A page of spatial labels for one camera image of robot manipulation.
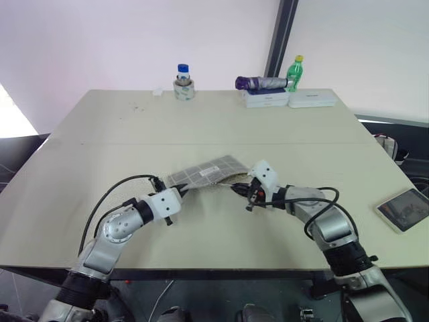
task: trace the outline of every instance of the blue bottle cap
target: blue bottle cap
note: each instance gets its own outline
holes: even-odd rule
[[[179,72],[189,72],[189,66],[187,64],[179,64],[177,65],[177,69]]]

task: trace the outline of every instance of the silver robot arm segment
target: silver robot arm segment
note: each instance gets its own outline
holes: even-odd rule
[[[316,188],[278,186],[278,176],[266,161],[258,162],[250,171],[253,177],[250,200],[257,198],[257,188],[263,190],[269,208],[285,209],[304,224],[310,222],[308,231],[323,252],[335,282],[346,294],[345,305],[350,313],[349,321],[408,321],[412,318],[382,271],[371,262],[359,243],[357,231],[346,214],[332,205],[320,217],[313,219],[328,203],[325,201],[296,201],[291,199],[325,199]]]
[[[90,320],[95,301],[108,294],[109,276],[135,231],[150,221],[178,213],[181,203],[178,190],[170,188],[144,196],[134,206],[106,217],[96,238],[80,253],[60,292],[49,302],[39,322]]]

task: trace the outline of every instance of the gray floor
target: gray floor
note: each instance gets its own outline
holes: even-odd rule
[[[156,299],[170,281],[114,281],[136,321],[147,322]],[[429,320],[427,297],[398,280],[392,285],[412,312],[414,321]],[[339,295],[332,294],[321,301],[308,297],[309,281],[297,280],[177,280],[160,301],[151,322],[174,305],[187,308],[194,322],[233,322],[235,313],[246,303],[265,307],[277,321],[299,321],[298,306],[312,307],[325,321],[341,321]],[[18,315],[41,315],[58,288],[17,274],[0,270],[0,303]],[[112,319],[127,316],[118,301],[100,301]]]

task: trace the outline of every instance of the table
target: table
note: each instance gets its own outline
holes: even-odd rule
[[[429,264],[429,221],[397,234],[374,207],[412,183],[339,100],[334,107],[246,109],[239,91],[89,91],[0,194],[0,265],[69,268],[101,195],[134,174],[167,176],[230,154],[267,160],[281,184],[333,186],[382,268]],[[98,212],[151,192],[124,184]],[[328,264],[303,224],[284,211],[245,210],[223,186],[186,195],[173,225],[135,233],[118,268],[146,272],[306,272]],[[90,235],[97,222],[95,218]]]

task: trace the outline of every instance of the white box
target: white box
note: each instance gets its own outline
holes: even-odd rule
[[[289,96],[290,93],[287,91],[270,93],[268,90],[265,90],[261,94],[251,94],[251,92],[243,91],[243,98],[247,108],[286,106]]]
[[[332,91],[301,89],[298,92],[291,93],[289,98],[289,106],[292,108],[298,107],[321,107],[334,106],[338,99]]]

